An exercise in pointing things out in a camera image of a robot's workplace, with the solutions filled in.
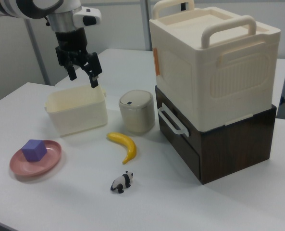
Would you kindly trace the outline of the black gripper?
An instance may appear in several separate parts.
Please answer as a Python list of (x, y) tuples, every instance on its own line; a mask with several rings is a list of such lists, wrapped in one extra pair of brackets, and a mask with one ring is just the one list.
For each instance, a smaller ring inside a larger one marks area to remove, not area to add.
[(87, 51), (87, 38), (85, 30), (80, 28), (71, 32), (56, 32), (58, 47), (56, 53), (58, 62), (63, 66), (71, 81), (77, 79), (74, 66), (84, 70), (90, 80), (92, 88), (98, 86), (98, 75), (102, 73), (97, 53)]

